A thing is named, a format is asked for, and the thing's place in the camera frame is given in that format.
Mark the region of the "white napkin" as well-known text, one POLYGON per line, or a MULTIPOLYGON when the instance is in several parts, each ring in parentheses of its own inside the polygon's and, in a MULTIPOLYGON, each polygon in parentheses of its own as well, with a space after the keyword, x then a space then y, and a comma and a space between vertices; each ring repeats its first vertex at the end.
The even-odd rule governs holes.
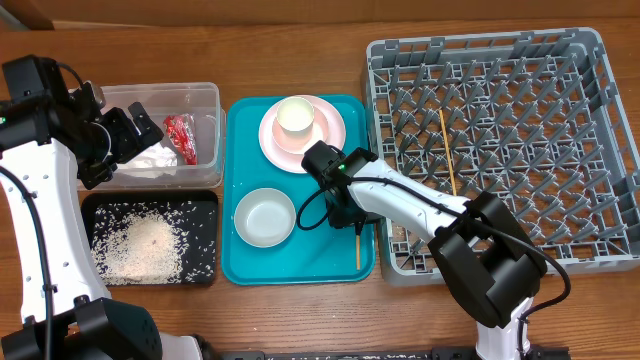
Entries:
POLYGON ((177 172, 177 155, 169 147, 158 143, 143 151, 125 164, 119 164, 118 175, 124 174, 140 178, 173 176, 177 172))

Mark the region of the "red snack wrapper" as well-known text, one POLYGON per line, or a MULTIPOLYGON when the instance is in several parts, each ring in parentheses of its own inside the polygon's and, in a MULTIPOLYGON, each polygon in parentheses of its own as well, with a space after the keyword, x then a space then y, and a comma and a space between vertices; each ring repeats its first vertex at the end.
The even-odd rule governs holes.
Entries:
POLYGON ((191 114, 169 115, 163 121, 166 134, 187 165, 197 165, 195 122, 191 114))

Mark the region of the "pale green cup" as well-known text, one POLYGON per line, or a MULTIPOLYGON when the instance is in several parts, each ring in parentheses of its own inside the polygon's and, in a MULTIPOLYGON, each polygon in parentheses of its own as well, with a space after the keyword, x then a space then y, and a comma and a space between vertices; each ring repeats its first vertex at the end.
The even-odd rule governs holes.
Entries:
POLYGON ((301 96, 283 99, 276 110, 276 121, 281 129, 294 137, 307 136, 314 123, 314 107, 301 96))

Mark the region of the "grey bowl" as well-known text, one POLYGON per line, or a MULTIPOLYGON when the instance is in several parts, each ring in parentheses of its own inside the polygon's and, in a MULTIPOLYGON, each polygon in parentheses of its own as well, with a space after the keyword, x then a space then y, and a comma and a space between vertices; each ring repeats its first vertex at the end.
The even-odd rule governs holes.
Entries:
POLYGON ((269 248, 289 237, 295 218, 295 206, 286 194, 274 188, 260 188, 240 200, 234 213, 234 225, 245 243, 269 248))

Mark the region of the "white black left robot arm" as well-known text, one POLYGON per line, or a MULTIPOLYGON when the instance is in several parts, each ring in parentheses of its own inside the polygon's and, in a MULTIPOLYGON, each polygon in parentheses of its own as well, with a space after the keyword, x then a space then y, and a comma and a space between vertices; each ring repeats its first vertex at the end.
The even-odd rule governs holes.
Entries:
POLYGON ((139 103, 107 108, 99 87, 69 89, 66 64, 28 55, 2 71, 1 185, 21 263, 22 327, 8 359, 213 359, 198 335, 159 331, 149 312, 114 300, 93 261, 78 191, 109 181, 162 139, 139 103))

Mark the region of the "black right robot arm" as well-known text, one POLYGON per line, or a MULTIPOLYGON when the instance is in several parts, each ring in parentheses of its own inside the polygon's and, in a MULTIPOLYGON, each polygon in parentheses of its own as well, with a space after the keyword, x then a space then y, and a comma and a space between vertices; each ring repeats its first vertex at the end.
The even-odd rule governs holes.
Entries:
POLYGON ((438 192, 358 147, 346 155, 323 141, 303 156, 336 229, 362 231, 386 218, 412 232, 456 302, 476 321, 480 359, 528 359, 526 312, 547 272, 544 256, 494 194, 475 199, 438 192))

